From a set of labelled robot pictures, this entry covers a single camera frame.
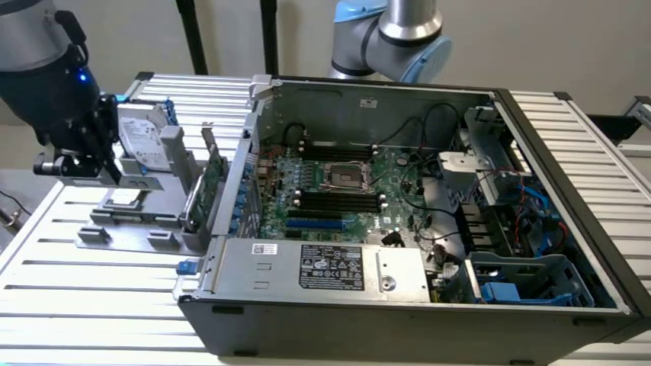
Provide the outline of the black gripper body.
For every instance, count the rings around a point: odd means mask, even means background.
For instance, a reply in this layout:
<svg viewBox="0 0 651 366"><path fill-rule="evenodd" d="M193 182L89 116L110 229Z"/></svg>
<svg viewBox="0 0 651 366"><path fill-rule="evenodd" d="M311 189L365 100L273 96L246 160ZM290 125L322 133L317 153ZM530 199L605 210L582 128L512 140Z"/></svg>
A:
<svg viewBox="0 0 651 366"><path fill-rule="evenodd" d="M2 73L2 99L43 146L75 151L73 120L93 115L101 89L90 68L54 63Z"/></svg>

